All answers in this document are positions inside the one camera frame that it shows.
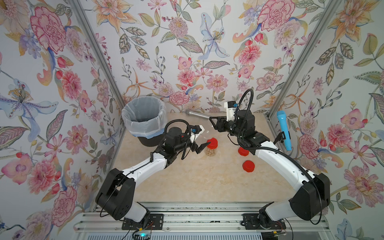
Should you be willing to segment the peanut jar red lid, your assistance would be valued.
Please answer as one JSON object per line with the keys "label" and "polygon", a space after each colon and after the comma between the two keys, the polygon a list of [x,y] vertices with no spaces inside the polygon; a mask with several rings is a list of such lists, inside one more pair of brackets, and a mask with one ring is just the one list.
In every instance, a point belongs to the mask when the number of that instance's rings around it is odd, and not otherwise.
{"label": "peanut jar red lid", "polygon": [[217,153],[218,140],[216,138],[211,138],[207,140],[207,147],[205,148],[205,153],[208,157],[213,157]]}

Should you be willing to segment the black bin with white liner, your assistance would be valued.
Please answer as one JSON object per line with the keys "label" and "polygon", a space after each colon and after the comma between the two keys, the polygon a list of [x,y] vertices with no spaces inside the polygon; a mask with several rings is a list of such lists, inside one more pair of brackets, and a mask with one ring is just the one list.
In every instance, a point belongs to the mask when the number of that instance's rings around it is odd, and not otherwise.
{"label": "black bin with white liner", "polygon": [[133,99],[124,106],[122,117],[127,130],[142,145],[155,147],[163,139],[168,118],[162,100],[151,96]]}

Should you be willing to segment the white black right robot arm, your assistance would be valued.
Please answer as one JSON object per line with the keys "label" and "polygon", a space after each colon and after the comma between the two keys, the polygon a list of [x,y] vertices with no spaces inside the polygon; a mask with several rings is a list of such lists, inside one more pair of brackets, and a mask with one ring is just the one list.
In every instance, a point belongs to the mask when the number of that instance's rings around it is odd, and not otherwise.
{"label": "white black right robot arm", "polygon": [[218,132],[227,132],[238,139],[243,149],[257,156],[275,169],[296,191],[283,202],[270,203],[259,211],[259,218],[266,224],[299,217],[311,221],[321,215],[330,204],[330,179],[324,174],[315,174],[302,167],[280,149],[263,133],[256,131],[255,117],[241,110],[234,117],[211,117],[210,122]]}

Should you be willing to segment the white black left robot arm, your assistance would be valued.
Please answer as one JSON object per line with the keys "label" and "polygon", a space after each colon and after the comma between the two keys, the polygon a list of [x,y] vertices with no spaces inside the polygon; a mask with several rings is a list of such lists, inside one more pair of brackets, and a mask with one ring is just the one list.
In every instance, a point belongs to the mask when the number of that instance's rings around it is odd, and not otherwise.
{"label": "white black left robot arm", "polygon": [[182,158],[185,158],[188,151],[201,153],[208,143],[198,146],[196,140],[204,131],[202,125],[190,125],[185,133],[177,127],[167,130],[147,159],[123,171],[116,168],[109,171],[96,196],[96,204],[117,221],[129,219],[145,224],[150,211],[134,201],[136,188],[152,175],[169,167],[179,154],[182,153]]}

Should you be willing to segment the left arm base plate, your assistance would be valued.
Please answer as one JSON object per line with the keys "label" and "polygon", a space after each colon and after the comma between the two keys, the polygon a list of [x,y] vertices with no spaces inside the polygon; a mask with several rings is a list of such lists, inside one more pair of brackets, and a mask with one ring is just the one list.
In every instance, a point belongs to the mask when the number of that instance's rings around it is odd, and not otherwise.
{"label": "left arm base plate", "polygon": [[140,222],[124,218],[122,230],[162,230],[164,214],[149,214],[144,216]]}

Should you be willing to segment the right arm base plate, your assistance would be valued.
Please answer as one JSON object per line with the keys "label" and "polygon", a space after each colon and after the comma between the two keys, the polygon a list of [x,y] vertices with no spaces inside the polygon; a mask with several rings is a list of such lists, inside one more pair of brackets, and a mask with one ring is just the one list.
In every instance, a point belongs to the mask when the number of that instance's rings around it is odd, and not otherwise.
{"label": "right arm base plate", "polygon": [[260,217],[259,213],[243,214],[242,217],[240,225],[246,230],[285,230],[287,228],[283,220],[273,222],[264,215]]}

